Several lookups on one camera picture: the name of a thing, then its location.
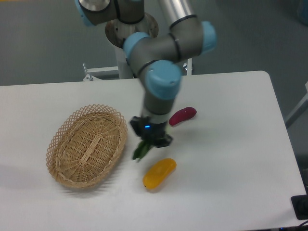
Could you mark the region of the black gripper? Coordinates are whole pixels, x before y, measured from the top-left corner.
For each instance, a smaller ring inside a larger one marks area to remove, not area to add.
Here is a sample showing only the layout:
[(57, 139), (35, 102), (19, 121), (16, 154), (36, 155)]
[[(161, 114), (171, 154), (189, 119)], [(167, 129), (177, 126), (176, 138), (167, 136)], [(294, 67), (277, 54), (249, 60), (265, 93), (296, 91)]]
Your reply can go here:
[(136, 135), (140, 135), (142, 140), (154, 140), (154, 146), (157, 148), (168, 147), (173, 141), (173, 138), (166, 134), (166, 121), (152, 123), (149, 117), (134, 116), (129, 123)]

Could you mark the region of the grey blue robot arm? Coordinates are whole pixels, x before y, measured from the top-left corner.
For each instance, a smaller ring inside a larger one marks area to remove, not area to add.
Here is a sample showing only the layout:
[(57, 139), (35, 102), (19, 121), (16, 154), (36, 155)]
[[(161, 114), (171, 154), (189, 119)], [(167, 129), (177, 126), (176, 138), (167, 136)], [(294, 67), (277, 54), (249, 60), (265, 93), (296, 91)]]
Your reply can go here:
[(188, 0), (159, 2), (169, 33), (157, 38), (151, 37), (142, 0), (77, 0), (75, 4), (86, 25), (118, 23), (117, 41), (145, 90), (141, 115), (130, 124), (152, 146), (169, 146), (172, 138), (166, 125), (182, 76), (177, 63), (214, 49), (214, 27), (198, 19)]

